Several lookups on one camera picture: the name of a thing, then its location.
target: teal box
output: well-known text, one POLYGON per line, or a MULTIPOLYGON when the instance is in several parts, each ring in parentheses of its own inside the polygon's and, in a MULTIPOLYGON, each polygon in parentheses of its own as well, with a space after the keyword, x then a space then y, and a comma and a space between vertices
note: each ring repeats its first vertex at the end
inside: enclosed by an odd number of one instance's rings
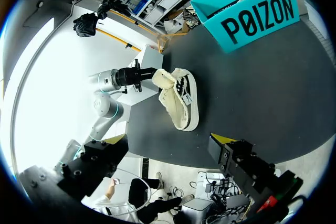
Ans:
POLYGON ((225 52, 299 21, 297 0, 192 0, 225 52))

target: white shirt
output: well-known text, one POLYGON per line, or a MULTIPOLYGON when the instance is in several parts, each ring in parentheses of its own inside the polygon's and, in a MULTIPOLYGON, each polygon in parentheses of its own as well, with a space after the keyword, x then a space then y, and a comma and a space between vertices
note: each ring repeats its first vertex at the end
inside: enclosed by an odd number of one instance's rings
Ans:
POLYGON ((125 202, 123 204, 115 205, 112 204, 109 198, 106 195, 101 196, 99 199, 97 199, 94 202, 94 209, 95 211, 98 211, 102 214, 109 215, 108 211, 106 210, 106 207, 109 208, 111 212, 111 217, 114 217, 119 220, 125 220, 132 223, 141 223, 143 224, 139 218, 136 212, 131 212, 129 214, 124 214, 126 212, 134 211, 136 210, 135 206, 130 204, 129 202, 125 202))

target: dark gray tabletop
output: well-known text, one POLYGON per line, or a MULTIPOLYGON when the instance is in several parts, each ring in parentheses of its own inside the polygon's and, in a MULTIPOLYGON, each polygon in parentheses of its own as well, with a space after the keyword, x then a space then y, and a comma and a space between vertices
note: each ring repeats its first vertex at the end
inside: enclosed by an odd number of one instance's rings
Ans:
POLYGON ((155 95, 131 109, 130 151, 172 164, 217 168, 210 132, 246 139, 278 163, 313 151, 335 132, 335 70, 314 33, 298 22, 226 54, 199 26, 164 52, 163 68, 192 72, 199 125, 178 131, 155 95))

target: white device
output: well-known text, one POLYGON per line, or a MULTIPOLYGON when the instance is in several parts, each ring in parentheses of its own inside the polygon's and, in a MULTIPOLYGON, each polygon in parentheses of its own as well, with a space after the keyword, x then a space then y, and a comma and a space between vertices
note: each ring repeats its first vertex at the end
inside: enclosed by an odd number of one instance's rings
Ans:
POLYGON ((113 180, 114 180, 114 182, 115 182, 116 185, 120 184, 120 179, 114 178, 113 180))
POLYGON ((212 201, 194 198, 182 206, 182 212, 188 216, 191 224, 200 224, 205 219, 212 201))

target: white sneaker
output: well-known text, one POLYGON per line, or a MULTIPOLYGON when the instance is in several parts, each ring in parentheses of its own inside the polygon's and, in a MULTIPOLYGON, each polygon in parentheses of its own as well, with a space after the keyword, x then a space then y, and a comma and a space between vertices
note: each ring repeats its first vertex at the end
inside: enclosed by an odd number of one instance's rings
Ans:
POLYGON ((160 172, 156 173, 155 178, 160 181, 159 186, 158 186, 158 190, 164 189, 164 182, 163 182, 163 179, 162 179, 162 174, 160 172))
POLYGON ((175 68, 172 73, 158 69, 153 83, 162 88, 159 101, 168 111, 175 127, 182 131, 194 130, 199 121, 197 87, 193 75, 186 69, 175 68))
POLYGON ((192 194, 189 194, 189 195, 187 195, 187 196, 184 196, 184 197, 182 198, 182 201, 181 201, 181 203, 180 203, 180 206, 186 204, 188 201, 192 200, 193 198, 195 198, 195 196, 192 195, 192 194))

